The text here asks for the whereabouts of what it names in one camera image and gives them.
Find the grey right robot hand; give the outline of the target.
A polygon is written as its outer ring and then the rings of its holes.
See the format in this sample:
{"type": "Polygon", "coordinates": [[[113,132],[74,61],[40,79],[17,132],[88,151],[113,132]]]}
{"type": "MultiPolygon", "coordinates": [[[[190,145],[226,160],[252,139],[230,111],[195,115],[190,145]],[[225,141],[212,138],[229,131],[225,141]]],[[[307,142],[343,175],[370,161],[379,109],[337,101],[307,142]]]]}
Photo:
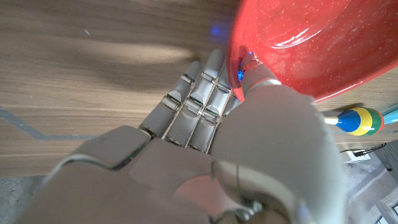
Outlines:
{"type": "Polygon", "coordinates": [[[59,163],[18,223],[343,223],[338,148],[310,96],[254,53],[239,63],[244,101],[210,153],[121,126],[59,163]]]}

